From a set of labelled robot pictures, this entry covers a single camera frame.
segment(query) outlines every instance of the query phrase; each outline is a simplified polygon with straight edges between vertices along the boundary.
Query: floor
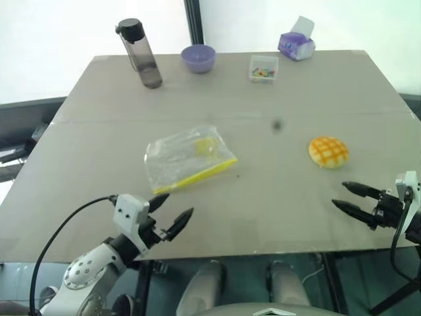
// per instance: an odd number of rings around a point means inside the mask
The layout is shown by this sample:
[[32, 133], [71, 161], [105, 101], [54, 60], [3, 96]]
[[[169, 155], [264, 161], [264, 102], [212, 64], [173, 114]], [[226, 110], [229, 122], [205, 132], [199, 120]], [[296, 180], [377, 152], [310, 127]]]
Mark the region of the floor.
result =
[[[419, 259], [414, 248], [397, 252], [398, 264], [409, 275], [415, 275]], [[165, 274], [154, 275], [148, 300], [148, 316], [175, 315], [175, 310], [189, 279], [208, 259], [177, 259], [166, 261]], [[235, 302], [268, 302], [265, 286], [266, 267], [273, 260], [289, 263], [301, 279], [321, 267], [315, 254], [260, 255], [247, 257], [223, 257], [219, 260], [228, 271], [226, 290], [220, 304]], [[28, 304], [29, 283], [34, 264], [6, 263], [0, 268], [0, 300], [17, 300]], [[345, 292], [349, 315], [369, 315], [368, 307], [375, 306], [405, 284], [390, 267], [388, 252], [362, 253], [337, 260], [337, 268]], [[45, 263], [39, 271], [36, 296], [44, 286], [60, 286], [65, 264]], [[109, 294], [107, 305], [121, 294], [133, 295], [137, 273], [126, 271]], [[305, 283], [311, 304], [331, 309], [324, 271], [309, 278]], [[382, 316], [421, 315], [421, 295], [414, 293], [401, 303], [384, 312]]]

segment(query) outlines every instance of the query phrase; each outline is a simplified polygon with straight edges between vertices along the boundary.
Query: dark spot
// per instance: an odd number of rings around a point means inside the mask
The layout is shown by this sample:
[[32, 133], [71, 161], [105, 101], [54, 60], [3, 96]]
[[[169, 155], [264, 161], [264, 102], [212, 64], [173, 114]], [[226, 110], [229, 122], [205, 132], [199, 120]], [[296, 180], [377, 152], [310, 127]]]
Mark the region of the dark spot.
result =
[[282, 124], [280, 120], [274, 120], [272, 122], [272, 129], [274, 130], [274, 132], [279, 132], [281, 127], [282, 127]]

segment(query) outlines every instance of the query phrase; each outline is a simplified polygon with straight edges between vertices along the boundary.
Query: bread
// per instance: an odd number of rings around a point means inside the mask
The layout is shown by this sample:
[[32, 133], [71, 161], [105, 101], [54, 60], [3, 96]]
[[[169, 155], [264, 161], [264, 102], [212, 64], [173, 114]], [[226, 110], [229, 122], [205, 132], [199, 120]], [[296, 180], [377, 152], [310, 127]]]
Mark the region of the bread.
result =
[[311, 159], [324, 168], [339, 168], [349, 158], [347, 146], [334, 137], [321, 136], [310, 142], [309, 154]]

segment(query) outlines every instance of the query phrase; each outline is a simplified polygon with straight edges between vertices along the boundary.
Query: water bottle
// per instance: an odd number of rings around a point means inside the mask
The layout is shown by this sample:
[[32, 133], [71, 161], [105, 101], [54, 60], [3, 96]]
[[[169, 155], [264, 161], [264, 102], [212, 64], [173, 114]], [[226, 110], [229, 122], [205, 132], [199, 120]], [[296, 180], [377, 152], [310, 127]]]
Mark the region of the water bottle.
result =
[[136, 18], [127, 18], [118, 23], [116, 33], [120, 35], [130, 62], [140, 75], [143, 85], [150, 89], [159, 87], [162, 84], [161, 74], [143, 31], [142, 23]]

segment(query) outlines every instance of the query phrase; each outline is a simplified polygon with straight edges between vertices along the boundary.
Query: small plastic box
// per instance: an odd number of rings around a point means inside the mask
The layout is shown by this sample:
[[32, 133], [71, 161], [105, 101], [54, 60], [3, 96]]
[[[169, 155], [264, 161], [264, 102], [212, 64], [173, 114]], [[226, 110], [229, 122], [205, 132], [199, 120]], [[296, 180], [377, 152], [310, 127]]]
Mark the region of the small plastic box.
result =
[[278, 58], [253, 55], [250, 61], [249, 78], [252, 82], [271, 84], [278, 75]]

